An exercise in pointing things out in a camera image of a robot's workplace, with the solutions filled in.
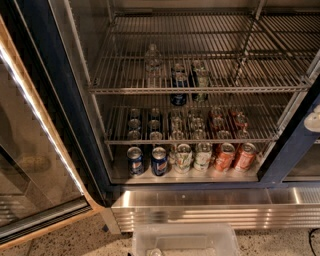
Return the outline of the green can shelf front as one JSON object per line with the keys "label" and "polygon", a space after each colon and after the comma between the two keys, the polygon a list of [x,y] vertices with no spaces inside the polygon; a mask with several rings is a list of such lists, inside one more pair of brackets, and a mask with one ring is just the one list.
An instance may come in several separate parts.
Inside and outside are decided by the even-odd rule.
{"label": "green can shelf front", "polygon": [[205,101],[208,98],[208,94],[205,90],[209,87],[209,75],[206,70],[193,70],[192,71],[192,85],[194,88],[201,89],[192,94],[192,99],[196,102]]}

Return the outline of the green can shelf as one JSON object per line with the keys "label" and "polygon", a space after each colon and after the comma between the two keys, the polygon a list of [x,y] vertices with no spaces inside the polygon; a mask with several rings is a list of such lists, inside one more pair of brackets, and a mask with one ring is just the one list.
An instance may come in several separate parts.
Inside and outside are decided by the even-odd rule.
{"label": "green can shelf", "polygon": [[208,98],[208,94],[205,90],[209,87],[209,75],[206,70],[193,70],[192,71],[192,85],[194,88],[201,89],[192,94],[192,99],[196,102],[205,101]]}
{"label": "green can shelf", "polygon": [[195,72],[200,72],[205,70],[205,64],[201,60],[193,60],[191,63],[191,68]]}

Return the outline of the blue pepsi can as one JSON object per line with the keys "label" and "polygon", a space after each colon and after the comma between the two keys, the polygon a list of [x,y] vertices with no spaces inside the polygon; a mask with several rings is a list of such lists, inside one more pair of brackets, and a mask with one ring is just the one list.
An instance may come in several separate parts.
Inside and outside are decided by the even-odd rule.
{"label": "blue pepsi can", "polygon": [[163,176],[167,171],[167,154],[163,147],[155,147],[151,154],[151,168],[156,176]]}
{"label": "blue pepsi can", "polygon": [[139,147],[130,147],[127,151],[128,169],[131,175],[144,173],[143,153]]}

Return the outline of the blue pepsi can front left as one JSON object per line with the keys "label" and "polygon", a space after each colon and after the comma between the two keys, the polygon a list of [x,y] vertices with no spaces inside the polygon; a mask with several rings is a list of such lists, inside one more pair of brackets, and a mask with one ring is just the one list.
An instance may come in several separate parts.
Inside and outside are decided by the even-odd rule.
{"label": "blue pepsi can front left", "polygon": [[128,169],[131,175],[144,173],[143,153],[139,147],[130,147],[127,151]]}

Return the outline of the blue can middle shelf front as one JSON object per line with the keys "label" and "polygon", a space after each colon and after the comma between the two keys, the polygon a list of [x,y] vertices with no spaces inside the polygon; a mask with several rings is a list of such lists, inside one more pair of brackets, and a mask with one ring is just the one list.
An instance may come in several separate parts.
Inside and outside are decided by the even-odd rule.
{"label": "blue can middle shelf front", "polygon": [[171,103],[175,106],[183,106],[187,101],[187,94],[182,89],[187,86],[187,77],[184,73],[172,75],[172,86],[175,92],[170,95]]}

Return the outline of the blue can shelf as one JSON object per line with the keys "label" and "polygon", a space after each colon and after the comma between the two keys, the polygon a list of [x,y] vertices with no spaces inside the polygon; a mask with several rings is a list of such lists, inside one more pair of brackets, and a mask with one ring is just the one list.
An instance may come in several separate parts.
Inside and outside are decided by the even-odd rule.
{"label": "blue can shelf", "polygon": [[174,78],[181,77],[185,74],[185,67],[181,63],[175,63],[171,68],[171,74]]}
{"label": "blue can shelf", "polygon": [[175,106],[183,106],[187,101],[187,94],[182,89],[187,86],[187,77],[184,73],[172,75],[172,86],[175,92],[170,95],[171,103]]}

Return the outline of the blue can middle shelf rear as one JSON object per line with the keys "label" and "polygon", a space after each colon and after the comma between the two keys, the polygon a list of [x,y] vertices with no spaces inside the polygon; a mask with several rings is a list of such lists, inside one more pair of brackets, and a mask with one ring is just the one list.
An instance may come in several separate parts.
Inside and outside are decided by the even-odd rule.
{"label": "blue can middle shelf rear", "polygon": [[175,63],[171,68],[171,74],[174,78],[181,77],[185,74],[185,67],[181,63]]}

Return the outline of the orange can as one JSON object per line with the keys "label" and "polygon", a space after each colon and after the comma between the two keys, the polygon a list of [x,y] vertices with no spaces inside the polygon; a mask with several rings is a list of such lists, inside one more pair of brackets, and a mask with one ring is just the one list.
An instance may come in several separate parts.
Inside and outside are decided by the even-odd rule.
{"label": "orange can", "polygon": [[243,143],[236,155],[234,169],[239,172],[247,171],[256,157],[256,147],[252,143]]}
{"label": "orange can", "polygon": [[222,143],[216,157],[214,168],[220,172],[227,171],[235,157],[235,148],[231,143]]}

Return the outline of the green can middle shelf rear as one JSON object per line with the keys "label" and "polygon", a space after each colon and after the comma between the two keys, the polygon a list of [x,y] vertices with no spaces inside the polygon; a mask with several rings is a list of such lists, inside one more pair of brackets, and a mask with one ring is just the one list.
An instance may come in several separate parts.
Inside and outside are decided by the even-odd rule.
{"label": "green can middle shelf rear", "polygon": [[200,72],[205,70],[205,64],[201,60],[193,60],[191,63],[191,68],[195,72]]}

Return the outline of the orange can front right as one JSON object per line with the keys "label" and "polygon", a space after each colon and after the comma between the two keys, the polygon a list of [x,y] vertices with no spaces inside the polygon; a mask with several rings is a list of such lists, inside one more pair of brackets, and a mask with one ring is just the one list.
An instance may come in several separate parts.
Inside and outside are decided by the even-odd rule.
{"label": "orange can front right", "polygon": [[256,147],[252,143],[243,143],[236,155],[234,169],[239,172],[247,171],[256,157]]}

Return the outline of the open glass fridge door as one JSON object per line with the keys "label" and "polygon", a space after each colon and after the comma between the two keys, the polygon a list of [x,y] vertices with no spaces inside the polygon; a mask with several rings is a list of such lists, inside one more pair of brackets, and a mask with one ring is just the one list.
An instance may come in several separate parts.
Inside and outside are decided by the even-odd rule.
{"label": "open glass fridge door", "polygon": [[1,0],[2,249],[108,209],[70,0]]}

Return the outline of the stainless fridge base panel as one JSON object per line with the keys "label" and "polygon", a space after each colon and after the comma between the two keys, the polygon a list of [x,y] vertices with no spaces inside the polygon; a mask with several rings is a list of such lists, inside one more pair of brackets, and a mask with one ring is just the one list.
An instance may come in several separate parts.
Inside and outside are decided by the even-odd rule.
{"label": "stainless fridge base panel", "polygon": [[235,229],[319,228],[320,189],[126,191],[112,205],[119,229],[228,223]]}

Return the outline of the right blue fridge door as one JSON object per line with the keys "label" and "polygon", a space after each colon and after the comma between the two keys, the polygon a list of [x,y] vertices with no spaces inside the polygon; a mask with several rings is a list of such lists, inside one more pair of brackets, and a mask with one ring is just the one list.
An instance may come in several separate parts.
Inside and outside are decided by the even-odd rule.
{"label": "right blue fridge door", "polygon": [[319,137],[304,126],[305,118],[320,101],[320,75],[314,81],[268,158],[258,171],[260,183],[281,183]]}

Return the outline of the clear water bottle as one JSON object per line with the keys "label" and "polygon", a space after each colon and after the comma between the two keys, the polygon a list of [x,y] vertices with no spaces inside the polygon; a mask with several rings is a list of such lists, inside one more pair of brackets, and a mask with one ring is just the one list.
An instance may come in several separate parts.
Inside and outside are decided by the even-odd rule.
{"label": "clear water bottle", "polygon": [[149,45],[144,60],[147,86],[149,88],[159,88],[162,78],[162,56],[156,44],[151,43]]}

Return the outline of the clear plastic bin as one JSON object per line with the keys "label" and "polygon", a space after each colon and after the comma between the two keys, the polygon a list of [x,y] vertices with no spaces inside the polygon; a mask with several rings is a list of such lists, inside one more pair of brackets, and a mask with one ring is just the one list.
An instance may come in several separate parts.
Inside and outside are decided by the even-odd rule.
{"label": "clear plastic bin", "polygon": [[226,223],[138,226],[133,256],[240,256],[236,234]]}

